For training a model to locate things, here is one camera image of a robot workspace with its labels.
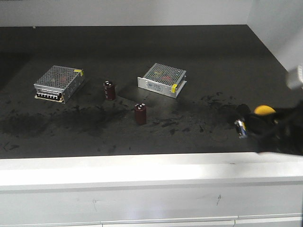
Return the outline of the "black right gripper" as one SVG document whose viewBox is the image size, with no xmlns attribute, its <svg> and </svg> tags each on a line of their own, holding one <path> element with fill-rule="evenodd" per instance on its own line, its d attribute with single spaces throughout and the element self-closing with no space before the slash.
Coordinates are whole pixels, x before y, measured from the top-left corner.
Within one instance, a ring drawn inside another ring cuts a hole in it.
<svg viewBox="0 0 303 227">
<path fill-rule="evenodd" d="M 276 110 L 274 128 L 261 137 L 248 137 L 255 152 L 273 152 L 289 155 L 303 154 L 303 102 L 289 108 Z"/>
</svg>

